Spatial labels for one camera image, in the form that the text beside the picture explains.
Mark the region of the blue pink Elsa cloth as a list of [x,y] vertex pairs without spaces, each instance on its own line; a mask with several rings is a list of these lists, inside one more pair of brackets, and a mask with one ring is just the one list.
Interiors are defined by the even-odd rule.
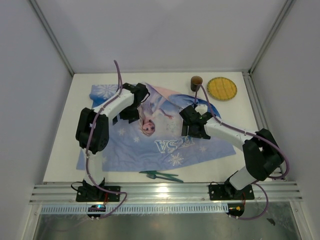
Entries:
[[102,151],[105,172],[167,171],[235,155],[234,147],[216,137],[182,135],[180,111],[202,99],[146,84],[150,93],[138,110],[137,121],[119,119],[109,126],[109,141]]

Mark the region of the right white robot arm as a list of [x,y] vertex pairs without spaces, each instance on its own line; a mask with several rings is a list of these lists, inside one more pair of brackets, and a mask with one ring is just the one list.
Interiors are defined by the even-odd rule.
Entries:
[[241,197],[246,187],[264,181],[286,161],[271,132],[265,128],[254,133],[224,123],[211,112],[203,114],[189,105],[179,115],[183,119],[183,136],[198,139],[216,137],[231,143],[242,151],[245,165],[223,184],[222,194],[228,199]]

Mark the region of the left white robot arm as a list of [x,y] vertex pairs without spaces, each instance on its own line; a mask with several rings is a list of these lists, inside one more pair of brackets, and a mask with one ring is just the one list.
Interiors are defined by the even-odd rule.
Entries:
[[102,161],[97,159],[97,154],[102,152],[109,142],[110,124],[116,124],[118,118],[129,123],[137,121],[138,107],[149,96],[144,84],[125,83],[105,103],[94,109],[85,107],[80,112],[75,138],[85,155],[85,177],[82,186],[92,200],[99,201],[105,195]]

